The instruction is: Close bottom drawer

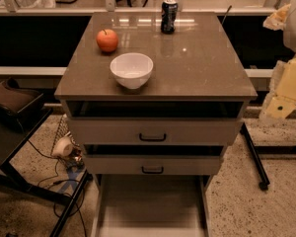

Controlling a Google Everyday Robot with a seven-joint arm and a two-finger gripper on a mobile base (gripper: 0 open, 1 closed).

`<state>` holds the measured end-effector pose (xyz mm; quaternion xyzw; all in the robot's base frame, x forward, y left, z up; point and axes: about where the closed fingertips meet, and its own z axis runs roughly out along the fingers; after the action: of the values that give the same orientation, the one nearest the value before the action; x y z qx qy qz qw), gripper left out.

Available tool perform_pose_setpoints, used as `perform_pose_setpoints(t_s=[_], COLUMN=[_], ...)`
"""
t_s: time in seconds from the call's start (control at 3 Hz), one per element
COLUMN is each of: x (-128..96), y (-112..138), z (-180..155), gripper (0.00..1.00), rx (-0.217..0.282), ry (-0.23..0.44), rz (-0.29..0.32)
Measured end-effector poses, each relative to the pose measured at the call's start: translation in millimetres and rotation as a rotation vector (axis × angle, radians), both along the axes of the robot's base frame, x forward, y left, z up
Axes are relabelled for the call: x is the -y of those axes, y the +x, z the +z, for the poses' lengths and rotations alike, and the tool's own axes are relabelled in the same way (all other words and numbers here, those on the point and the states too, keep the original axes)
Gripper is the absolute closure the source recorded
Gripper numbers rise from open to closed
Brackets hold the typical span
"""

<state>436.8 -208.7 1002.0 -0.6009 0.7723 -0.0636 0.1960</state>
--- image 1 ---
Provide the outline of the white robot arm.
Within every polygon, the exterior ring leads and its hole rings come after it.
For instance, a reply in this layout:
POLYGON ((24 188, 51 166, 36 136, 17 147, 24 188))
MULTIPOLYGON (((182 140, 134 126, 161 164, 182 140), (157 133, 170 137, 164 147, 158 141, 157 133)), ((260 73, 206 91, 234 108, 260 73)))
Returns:
POLYGON ((286 119, 296 109, 296 0, 268 16, 263 26, 283 30, 283 43, 295 55, 287 62, 276 62, 259 117, 286 119))

